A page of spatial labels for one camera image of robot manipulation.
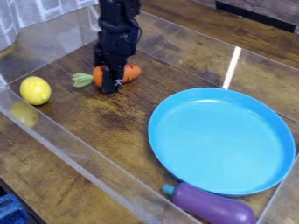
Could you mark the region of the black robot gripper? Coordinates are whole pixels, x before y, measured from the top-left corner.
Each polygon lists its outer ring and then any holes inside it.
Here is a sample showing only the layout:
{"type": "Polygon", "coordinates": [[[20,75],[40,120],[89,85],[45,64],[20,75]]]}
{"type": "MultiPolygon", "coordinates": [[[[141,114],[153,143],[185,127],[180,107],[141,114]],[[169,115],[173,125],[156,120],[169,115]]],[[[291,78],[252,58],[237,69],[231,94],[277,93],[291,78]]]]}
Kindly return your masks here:
{"type": "Polygon", "coordinates": [[[100,31],[93,45],[93,65],[104,65],[101,92],[116,93],[124,79],[126,58],[136,53],[136,44],[141,37],[141,28],[134,19],[120,24],[98,20],[100,31]]]}

